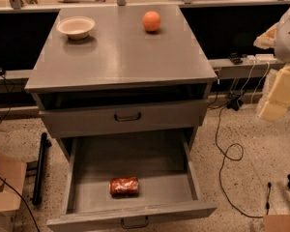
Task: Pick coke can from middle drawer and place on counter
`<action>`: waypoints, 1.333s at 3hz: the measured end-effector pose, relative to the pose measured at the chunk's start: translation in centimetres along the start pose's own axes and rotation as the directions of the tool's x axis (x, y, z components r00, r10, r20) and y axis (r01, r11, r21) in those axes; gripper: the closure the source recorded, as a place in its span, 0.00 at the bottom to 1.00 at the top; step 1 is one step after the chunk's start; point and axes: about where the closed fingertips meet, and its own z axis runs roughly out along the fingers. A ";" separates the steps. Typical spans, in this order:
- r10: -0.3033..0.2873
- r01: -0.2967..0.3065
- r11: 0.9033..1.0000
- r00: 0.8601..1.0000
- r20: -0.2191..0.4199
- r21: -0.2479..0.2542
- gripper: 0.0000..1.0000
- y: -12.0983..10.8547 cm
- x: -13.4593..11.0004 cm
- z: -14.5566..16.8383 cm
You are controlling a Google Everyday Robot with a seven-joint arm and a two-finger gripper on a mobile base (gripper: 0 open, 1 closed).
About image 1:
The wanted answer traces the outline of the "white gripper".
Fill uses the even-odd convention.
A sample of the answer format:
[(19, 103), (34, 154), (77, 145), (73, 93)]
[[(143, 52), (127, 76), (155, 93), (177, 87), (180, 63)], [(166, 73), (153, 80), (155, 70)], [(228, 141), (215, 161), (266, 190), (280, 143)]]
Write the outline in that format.
[[(275, 48), (275, 56), (290, 63), (290, 8), (277, 23), (256, 38), (254, 46)], [(282, 117), (290, 107), (290, 64), (279, 71), (270, 70), (258, 103), (258, 116), (272, 122)]]

